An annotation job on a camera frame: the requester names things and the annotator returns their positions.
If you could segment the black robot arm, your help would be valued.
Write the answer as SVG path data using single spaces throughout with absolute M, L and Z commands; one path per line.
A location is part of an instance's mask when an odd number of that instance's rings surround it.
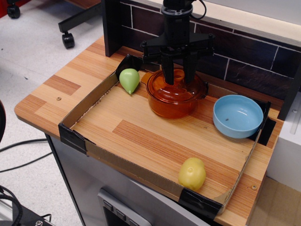
M 184 81 L 189 84 L 194 80 L 198 60 L 214 54 L 213 34 L 190 31 L 190 18 L 203 18 L 192 15 L 192 3 L 192 0 L 163 1 L 164 32 L 141 43 L 143 61 L 161 64 L 165 81 L 170 85 L 174 84 L 174 60 L 182 60 Z

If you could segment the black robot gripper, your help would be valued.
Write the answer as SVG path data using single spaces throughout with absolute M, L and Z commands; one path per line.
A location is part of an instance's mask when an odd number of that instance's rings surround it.
M 192 11 L 193 6 L 162 6 L 164 32 L 141 43 L 143 61 L 160 63 L 167 84 L 174 83 L 173 60 L 183 59 L 184 79 L 189 84 L 194 80 L 198 59 L 214 53 L 213 34 L 190 31 Z

